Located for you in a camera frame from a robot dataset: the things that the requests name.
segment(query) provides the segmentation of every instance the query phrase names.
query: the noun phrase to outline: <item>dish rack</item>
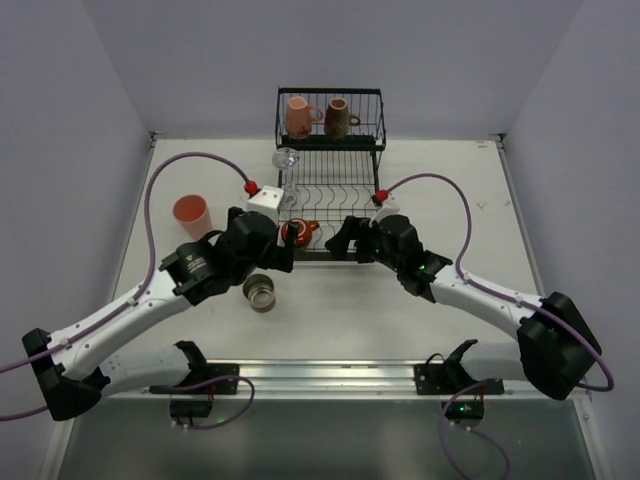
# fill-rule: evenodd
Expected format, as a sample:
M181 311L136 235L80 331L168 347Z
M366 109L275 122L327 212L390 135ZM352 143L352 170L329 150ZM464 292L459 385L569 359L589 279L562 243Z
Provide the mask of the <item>dish rack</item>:
M287 101L302 96L323 111L333 97L342 97L349 110L360 117L341 140L324 135L324 123L312 124L311 135L302 140L290 138L285 128ZM276 147L300 152L293 168L298 186L297 202L280 212L280 223L292 218L316 220L320 227L311 243L296 251L297 261L332 261L324 243L333 237L348 215L372 217L376 209L371 196L380 189L378 170L387 145L382 91L365 88L279 88L276 110ZM282 186L282 172L278 186ZM354 249L346 261L354 261Z

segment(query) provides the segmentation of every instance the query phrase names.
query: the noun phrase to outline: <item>red connector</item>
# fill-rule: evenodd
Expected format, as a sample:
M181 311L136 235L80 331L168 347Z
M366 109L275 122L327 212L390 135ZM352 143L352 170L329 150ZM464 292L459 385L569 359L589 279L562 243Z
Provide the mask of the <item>red connector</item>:
M258 184L253 180L249 180L244 184L244 191L249 194L250 197L253 197L256 193L260 191L258 188Z
M389 198L389 192L387 190L380 190L374 195L376 201L378 203L384 202L387 198Z

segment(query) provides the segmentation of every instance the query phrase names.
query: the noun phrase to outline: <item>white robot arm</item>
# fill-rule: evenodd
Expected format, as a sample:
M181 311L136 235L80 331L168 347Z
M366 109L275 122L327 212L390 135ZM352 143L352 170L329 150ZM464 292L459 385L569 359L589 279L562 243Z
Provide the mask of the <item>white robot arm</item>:
M289 225L287 242L278 246L282 196L279 188L263 187L247 201L246 212L231 208L226 231L178 247L141 295L138 285L69 327L27 333L23 344L30 357L53 352L32 362L52 418L75 417L123 391L209 379L206 360L192 342L137 358L121 357L118 350L157 323L241 285L257 267L291 272L298 226ZM114 311L119 313L105 323Z
M464 310L517 342L467 340L443 363L414 369L418 392L420 382L424 392L454 394L491 378L529 381L564 400L581 385L602 350L569 297L522 294L472 275L459 261L423 249L416 229L386 191L373 200L379 206L374 218L347 217L325 243L336 259L344 259L355 241L357 262L378 262L395 272L410 294Z

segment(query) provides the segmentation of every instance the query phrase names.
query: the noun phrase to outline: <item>brown mug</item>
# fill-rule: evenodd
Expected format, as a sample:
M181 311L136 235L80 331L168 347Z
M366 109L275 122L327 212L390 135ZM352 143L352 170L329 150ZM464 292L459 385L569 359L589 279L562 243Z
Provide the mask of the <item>brown mug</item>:
M297 223L299 226L298 238L296 239L296 247L306 247L311 243L314 230L320 228L320 224L315 220L304 220L302 218L292 218L289 220L291 223ZM287 232L289 231L289 222L285 223L280 230L280 236L282 241L287 241Z
M349 105L344 98L334 97L329 102L324 116L324 133L333 140L342 140L351 127L360 125L360 117L349 113Z

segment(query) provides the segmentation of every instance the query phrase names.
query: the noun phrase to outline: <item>white table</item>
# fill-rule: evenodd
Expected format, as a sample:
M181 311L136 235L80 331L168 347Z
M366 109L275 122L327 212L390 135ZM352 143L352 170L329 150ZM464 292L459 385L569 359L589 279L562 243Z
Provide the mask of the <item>white table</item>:
M277 185L271 165L273 140L160 140L151 173L185 151L216 153L237 162L260 185ZM535 292L534 279L496 146L492 142L389 140L380 183L420 171L438 172L460 184L473 208L474 232L465 268L496 283ZM172 216L174 202L196 193L205 197L216 226L224 228L230 206L244 207L240 177L207 159L185 159L158 178L151 202L158 261L189 237ZM429 250L454 258L465 234L462 204L437 180L412 182L395 194ZM117 293L138 282L148 252L142 206L131 234ZM218 359L424 359L449 353L462 341L508 340L502 332L450 307L407 294L395 275L378 265L327 267L297 263L292 274L268 272L277 305L252 311L240 288L208 299L165 320L123 348L152 351L178 340L194 340Z

